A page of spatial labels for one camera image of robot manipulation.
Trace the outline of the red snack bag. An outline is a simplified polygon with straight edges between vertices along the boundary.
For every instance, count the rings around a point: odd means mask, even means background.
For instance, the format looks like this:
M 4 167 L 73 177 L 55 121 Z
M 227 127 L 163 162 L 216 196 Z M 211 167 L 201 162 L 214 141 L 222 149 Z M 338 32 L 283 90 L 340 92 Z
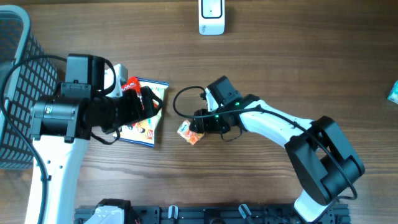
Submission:
M 124 124 L 136 123 L 144 119 L 141 96 L 141 84 L 136 77 L 131 77 L 122 86 L 122 109 Z

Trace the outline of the orange tissue pack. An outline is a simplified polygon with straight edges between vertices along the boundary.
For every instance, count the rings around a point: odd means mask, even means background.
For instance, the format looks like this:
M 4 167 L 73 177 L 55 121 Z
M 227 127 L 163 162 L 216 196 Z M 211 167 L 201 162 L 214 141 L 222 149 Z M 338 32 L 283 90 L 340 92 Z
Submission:
M 186 140 L 186 142 L 190 143 L 191 145 L 195 145 L 203 136 L 204 134 L 196 133 L 190 130 L 191 123 L 186 119 L 180 125 L 177 130 L 177 134 Z

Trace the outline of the teal tissue pack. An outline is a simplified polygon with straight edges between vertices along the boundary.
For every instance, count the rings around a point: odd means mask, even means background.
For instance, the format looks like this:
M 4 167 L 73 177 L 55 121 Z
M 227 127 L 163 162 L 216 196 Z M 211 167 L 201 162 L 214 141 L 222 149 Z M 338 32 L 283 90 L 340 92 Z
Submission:
M 394 83 L 387 99 L 395 104 L 398 104 L 398 81 Z

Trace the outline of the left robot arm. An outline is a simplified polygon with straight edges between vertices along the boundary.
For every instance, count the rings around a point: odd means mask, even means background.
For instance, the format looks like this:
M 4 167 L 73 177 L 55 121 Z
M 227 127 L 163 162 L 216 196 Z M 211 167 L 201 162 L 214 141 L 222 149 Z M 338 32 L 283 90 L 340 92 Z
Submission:
M 118 133 L 159 113 L 163 101 L 144 86 L 111 97 L 104 85 L 110 61 L 94 55 L 70 54 L 65 81 L 54 95 L 41 96 L 31 109 L 34 162 L 26 223 L 71 223 L 80 166 L 94 127 Z

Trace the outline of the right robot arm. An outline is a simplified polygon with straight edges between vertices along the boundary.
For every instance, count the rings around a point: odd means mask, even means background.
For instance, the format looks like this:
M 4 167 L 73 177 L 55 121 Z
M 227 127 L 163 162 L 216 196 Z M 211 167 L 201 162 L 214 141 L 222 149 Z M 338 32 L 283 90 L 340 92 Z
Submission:
M 242 133 L 260 134 L 286 150 L 303 188 L 294 210 L 304 222 L 318 221 L 365 173 L 353 146 L 327 116 L 312 120 L 289 115 L 258 96 L 243 96 L 226 76 L 204 88 L 200 96 L 207 107 L 194 113 L 191 131 L 224 135 L 236 126 Z

